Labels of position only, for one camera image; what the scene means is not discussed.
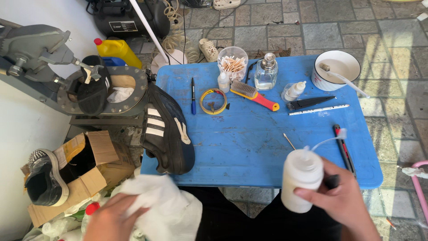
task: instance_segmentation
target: white toothbrush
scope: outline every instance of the white toothbrush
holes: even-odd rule
[[[324,70],[325,72],[327,72],[328,75],[333,75],[333,76],[336,76],[337,78],[341,79],[344,83],[346,83],[347,85],[349,85],[351,88],[353,88],[354,90],[356,90],[358,93],[364,95],[367,99],[370,98],[370,95],[368,95],[364,91],[360,90],[360,88],[358,88],[357,86],[355,86],[351,81],[349,81],[349,79],[343,77],[342,75],[340,75],[338,73],[331,72],[329,65],[321,63],[320,64],[320,68],[322,70]]]

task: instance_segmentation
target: masking tape roll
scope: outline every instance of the masking tape roll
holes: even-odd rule
[[[205,96],[207,96],[207,94],[209,94],[209,93],[221,94],[224,97],[224,103],[223,103],[223,105],[220,107],[220,109],[214,110],[214,112],[211,111],[211,110],[207,110],[205,107],[202,106],[202,101],[204,100]],[[205,90],[204,93],[202,93],[201,98],[199,99],[199,105],[201,106],[202,110],[205,113],[212,114],[212,115],[220,114],[222,111],[224,111],[224,109],[226,108],[226,104],[227,104],[226,95],[224,94],[224,92],[222,90],[217,89],[217,88],[212,88],[212,89]]]

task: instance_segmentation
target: red cap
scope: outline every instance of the red cap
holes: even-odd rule
[[[96,45],[100,45],[100,44],[102,44],[102,43],[103,43],[103,41],[102,41],[101,39],[94,39],[94,43],[95,43]]]
[[[100,204],[97,202],[93,202],[86,207],[85,213],[87,215],[92,215],[95,211],[100,208]]]

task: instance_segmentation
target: hand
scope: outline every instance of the hand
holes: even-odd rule
[[[128,241],[139,216],[148,208],[140,208],[128,218],[126,210],[138,195],[119,193],[91,215],[83,241]]]
[[[360,187],[352,173],[336,166],[324,157],[322,160],[324,178],[338,174],[340,178],[338,187],[328,190],[322,183],[318,192],[298,187],[294,189],[294,193],[324,209],[330,217],[348,227],[351,233],[365,232],[371,235],[372,240],[375,237],[379,239],[376,227],[364,205]]]

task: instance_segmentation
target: white pencil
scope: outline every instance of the white pencil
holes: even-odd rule
[[[293,112],[293,113],[289,113],[288,115],[305,114],[305,113],[312,113],[312,112],[317,112],[317,111],[326,111],[326,110],[332,110],[332,109],[346,108],[348,106],[349,105],[331,106],[331,107],[319,108],[319,109],[314,109],[314,110]]]

